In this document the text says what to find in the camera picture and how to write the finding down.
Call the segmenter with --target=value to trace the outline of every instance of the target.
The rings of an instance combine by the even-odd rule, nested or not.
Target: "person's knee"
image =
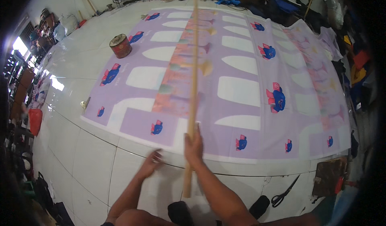
[[[149,225],[152,215],[144,210],[128,209],[119,216],[115,226]]]

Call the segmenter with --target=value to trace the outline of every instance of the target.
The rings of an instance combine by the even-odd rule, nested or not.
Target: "black scissors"
[[[273,196],[273,198],[271,199],[272,207],[277,207],[279,204],[281,204],[284,197],[287,196],[287,194],[291,191],[293,185],[295,185],[295,182],[298,180],[299,177],[300,177],[300,175],[297,176],[295,181],[293,181],[291,186],[289,186],[289,188],[284,193],[282,193],[280,195]]]

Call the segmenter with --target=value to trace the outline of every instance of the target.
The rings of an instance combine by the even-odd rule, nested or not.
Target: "red fabric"
[[[358,70],[363,68],[363,65],[370,60],[370,56],[365,50],[361,50],[355,57],[354,63]]]
[[[40,125],[42,123],[43,112],[38,108],[32,108],[28,111],[29,123],[31,128],[29,129],[32,135],[37,136],[40,131]]]

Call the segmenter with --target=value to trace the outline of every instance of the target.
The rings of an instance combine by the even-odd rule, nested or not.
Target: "forearm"
[[[234,221],[238,221],[238,225],[258,224],[239,196],[225,186],[204,162],[198,163],[195,171],[211,209],[223,222],[228,225],[232,225]]]
[[[124,211],[137,208],[144,179],[138,174],[133,177],[121,196],[111,207],[108,218],[118,218]]]

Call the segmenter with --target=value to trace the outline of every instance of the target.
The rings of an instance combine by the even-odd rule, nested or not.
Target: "red metal can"
[[[110,47],[117,58],[124,58],[133,49],[125,34],[117,35],[110,41]]]

